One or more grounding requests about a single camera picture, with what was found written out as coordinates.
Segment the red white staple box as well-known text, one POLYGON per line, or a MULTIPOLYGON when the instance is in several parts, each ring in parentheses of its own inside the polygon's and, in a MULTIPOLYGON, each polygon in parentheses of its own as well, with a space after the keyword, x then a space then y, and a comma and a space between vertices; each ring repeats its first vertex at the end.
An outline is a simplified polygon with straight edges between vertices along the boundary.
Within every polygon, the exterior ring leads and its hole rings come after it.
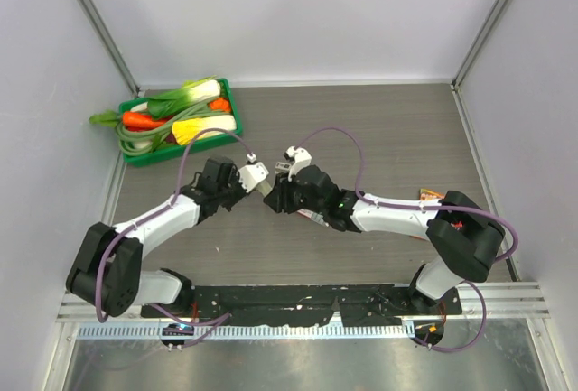
POLYGON ((321 226, 327 227, 327 223, 326 223, 325 220, 323 219, 323 216, 322 216, 321 214, 319 214, 319 213, 316 213, 316 212, 313 212, 313 211, 310 211, 310 210, 306 210, 306 209, 300 209, 300 210, 298 211, 298 213, 299 213, 301 216, 304 216, 304 217, 306 217, 307 219, 309 219, 309 220, 311 220, 311 221, 313 221, 313 222, 315 222, 315 223, 317 223, 317 224, 319 224, 319 225, 321 225, 321 226))

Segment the black and beige stapler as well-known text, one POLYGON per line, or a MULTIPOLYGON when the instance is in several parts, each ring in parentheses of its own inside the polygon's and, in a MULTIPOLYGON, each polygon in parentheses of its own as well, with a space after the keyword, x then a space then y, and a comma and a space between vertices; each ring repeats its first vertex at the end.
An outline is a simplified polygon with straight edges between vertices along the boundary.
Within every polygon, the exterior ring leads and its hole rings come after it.
POLYGON ((287 162, 277 162, 275 164, 275 182, 284 183, 289 180, 289 173, 292 165, 287 162))

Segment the small beige stapler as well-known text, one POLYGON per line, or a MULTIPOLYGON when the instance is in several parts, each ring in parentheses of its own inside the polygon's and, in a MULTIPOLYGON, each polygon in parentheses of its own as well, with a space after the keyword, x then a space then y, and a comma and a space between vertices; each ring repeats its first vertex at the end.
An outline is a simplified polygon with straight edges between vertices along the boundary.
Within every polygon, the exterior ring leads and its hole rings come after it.
POLYGON ((256 189, 264 196, 266 197, 267 195, 270 194, 271 190, 272 190, 272 186, 267 182, 260 182, 257 186, 256 189))

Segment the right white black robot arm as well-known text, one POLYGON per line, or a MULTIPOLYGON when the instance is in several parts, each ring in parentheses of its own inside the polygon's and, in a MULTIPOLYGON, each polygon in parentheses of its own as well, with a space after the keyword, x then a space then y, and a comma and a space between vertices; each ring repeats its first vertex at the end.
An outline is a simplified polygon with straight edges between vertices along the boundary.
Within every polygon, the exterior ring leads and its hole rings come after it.
POLYGON ((264 203, 276 213, 309 210, 340 232, 388 232, 427 240, 436 258, 422 265, 408 288, 411 309, 427 314, 456 285, 486 282, 504 228, 468 196, 448 191, 439 200, 386 200, 342 189, 311 165, 278 173, 264 203))

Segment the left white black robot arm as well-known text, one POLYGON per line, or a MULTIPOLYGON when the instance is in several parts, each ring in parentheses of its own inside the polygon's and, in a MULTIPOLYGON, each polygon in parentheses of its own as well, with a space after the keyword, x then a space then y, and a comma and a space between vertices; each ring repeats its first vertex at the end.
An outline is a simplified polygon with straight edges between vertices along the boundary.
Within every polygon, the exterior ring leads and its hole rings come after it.
POLYGON ((185 316, 193 304, 191 280, 167 268, 145 271, 144 258, 247 195, 242 171, 232 160, 209 158, 193 182, 156 208, 115 226, 90 226, 66 279, 67 291, 92 304, 101 320, 118 317, 133 305, 145 313, 161 307, 174 318, 185 316))

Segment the green plastic tray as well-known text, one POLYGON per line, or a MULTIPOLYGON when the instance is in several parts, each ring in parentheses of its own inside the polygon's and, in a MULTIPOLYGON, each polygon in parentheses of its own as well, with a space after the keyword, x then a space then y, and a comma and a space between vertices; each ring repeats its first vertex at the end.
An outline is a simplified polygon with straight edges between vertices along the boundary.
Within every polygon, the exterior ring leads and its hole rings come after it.
MULTIPOLYGON (((232 108, 232 114, 235 116, 236 120, 238 121, 238 127, 234 132, 225 131, 223 130, 223 135, 216 135, 213 137, 199 139, 198 136, 195 136, 192 141, 184 146, 175 146, 170 148, 165 148, 160 151, 156 151, 151 154, 144 154, 140 156, 128 156, 123 154, 123 159, 126 163, 133 165, 135 167, 144 167, 147 165, 151 165, 154 163, 160 163, 163 161, 167 161, 170 159, 174 159, 183 155, 185 148, 189 146, 191 149, 190 151, 199 152, 202 150, 207 150, 211 148, 215 148, 217 146, 221 146, 224 144, 229 144, 235 141, 232 137, 233 135, 241 135, 243 132, 243 126, 240 119, 240 114, 238 113, 238 108, 234 101, 232 91, 230 89, 230 85, 228 81, 224 78, 216 78, 216 77, 208 77, 217 79, 221 86, 221 94, 220 98, 225 98, 230 102, 232 108)), ((146 102, 147 97, 137 98, 131 101, 123 102, 118 107, 118 113, 123 115, 127 111, 136 111, 136 112, 147 112, 146 111, 146 102)))

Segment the yellow napa cabbage toy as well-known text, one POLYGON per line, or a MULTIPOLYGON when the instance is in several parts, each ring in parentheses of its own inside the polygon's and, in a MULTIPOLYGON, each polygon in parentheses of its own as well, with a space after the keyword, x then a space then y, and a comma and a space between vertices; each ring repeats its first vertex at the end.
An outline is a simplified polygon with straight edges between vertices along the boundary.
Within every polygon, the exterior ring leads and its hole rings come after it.
POLYGON ((172 124, 171 132, 178 145, 187 145, 195 136, 205 139, 222 135, 223 130, 234 131, 236 129, 237 122, 232 115, 220 114, 179 120, 172 124))

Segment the small orange carrot piece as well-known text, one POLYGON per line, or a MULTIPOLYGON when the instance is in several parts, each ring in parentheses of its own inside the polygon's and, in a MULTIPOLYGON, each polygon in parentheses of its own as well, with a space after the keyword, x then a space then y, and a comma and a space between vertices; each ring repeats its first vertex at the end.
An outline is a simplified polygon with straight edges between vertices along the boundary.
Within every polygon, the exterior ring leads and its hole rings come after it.
POLYGON ((214 99, 208 104, 208 106, 213 111, 223 111, 226 113, 230 113, 232 111, 230 102, 225 98, 214 99))

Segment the green long beans toy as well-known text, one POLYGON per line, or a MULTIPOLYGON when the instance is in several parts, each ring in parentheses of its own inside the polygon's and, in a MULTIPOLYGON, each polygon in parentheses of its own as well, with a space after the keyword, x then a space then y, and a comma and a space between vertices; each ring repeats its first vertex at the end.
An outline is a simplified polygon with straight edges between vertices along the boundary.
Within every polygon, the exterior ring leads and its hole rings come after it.
POLYGON ((170 120, 163 126, 150 131, 130 132, 123 127, 122 122, 115 127, 121 151, 128 156, 140 156, 151 154, 165 148, 178 146, 172 132, 172 124, 179 120, 186 120, 194 117, 216 116, 220 114, 230 114, 232 112, 213 111, 208 104, 201 104, 183 110, 181 113, 170 116, 170 120))

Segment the green white bok choy toy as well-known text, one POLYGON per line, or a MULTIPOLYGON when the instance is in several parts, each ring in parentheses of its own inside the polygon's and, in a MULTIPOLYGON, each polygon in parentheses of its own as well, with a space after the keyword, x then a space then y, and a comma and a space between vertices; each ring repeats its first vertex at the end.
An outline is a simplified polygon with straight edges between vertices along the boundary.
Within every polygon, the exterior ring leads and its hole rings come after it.
POLYGON ((172 89, 147 97, 146 111, 155 120, 175 116, 183 110, 219 98, 221 86, 217 79, 205 78, 185 81, 177 89, 172 89))

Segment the orange carrot toy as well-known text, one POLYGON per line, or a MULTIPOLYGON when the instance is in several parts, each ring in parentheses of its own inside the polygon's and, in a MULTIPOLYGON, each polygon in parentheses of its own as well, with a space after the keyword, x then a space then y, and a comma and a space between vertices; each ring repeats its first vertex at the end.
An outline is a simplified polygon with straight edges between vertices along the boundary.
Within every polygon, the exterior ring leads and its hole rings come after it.
POLYGON ((121 118, 123 127, 130 132, 154 130, 165 125, 169 120, 170 118, 154 119, 146 113, 133 111, 125 112, 121 118))

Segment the orange snack packet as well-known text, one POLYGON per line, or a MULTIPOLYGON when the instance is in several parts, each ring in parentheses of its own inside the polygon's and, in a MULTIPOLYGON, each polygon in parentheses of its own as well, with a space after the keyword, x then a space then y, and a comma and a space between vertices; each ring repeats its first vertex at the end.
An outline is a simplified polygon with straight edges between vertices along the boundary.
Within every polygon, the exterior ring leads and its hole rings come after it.
POLYGON ((421 201, 442 200, 444 197, 445 195, 443 193, 432 191, 426 188, 421 188, 418 194, 418 199, 421 201))

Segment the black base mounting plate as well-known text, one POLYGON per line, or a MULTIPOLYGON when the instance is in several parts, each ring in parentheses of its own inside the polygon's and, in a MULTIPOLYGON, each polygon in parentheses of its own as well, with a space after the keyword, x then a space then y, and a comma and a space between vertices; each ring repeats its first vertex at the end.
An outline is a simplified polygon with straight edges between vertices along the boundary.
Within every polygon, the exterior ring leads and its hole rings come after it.
POLYGON ((228 326, 313 327, 338 313, 346 327, 399 324, 406 316, 462 314, 458 291, 451 289, 435 306, 415 307, 409 288, 394 284, 196 286, 169 313, 203 323, 223 314, 228 326))

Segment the green leaf outside tray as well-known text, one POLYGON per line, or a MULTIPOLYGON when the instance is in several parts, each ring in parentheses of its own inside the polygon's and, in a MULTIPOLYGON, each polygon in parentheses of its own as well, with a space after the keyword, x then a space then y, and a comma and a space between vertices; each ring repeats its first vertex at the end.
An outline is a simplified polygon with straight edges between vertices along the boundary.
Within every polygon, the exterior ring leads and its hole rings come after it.
POLYGON ((94 114, 89 118, 91 125, 106 126, 115 128, 122 122, 122 115, 114 110, 106 110, 102 113, 94 114))

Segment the aluminium rail front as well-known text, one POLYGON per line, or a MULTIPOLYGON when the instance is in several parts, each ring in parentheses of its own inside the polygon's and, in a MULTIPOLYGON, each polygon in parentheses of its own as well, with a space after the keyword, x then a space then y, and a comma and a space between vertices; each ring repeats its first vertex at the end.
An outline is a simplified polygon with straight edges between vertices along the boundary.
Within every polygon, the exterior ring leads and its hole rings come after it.
MULTIPOLYGON (((539 283, 483 283, 477 285, 486 304, 487 314, 491 319, 503 318, 549 318, 550 311, 539 283)), ((445 301, 446 307, 457 298, 462 307, 463 316, 473 317, 481 311, 480 297, 468 284, 460 284, 457 294, 445 301)), ((57 322, 95 321, 93 307, 78 296, 66 293, 63 296, 57 314, 57 322)))

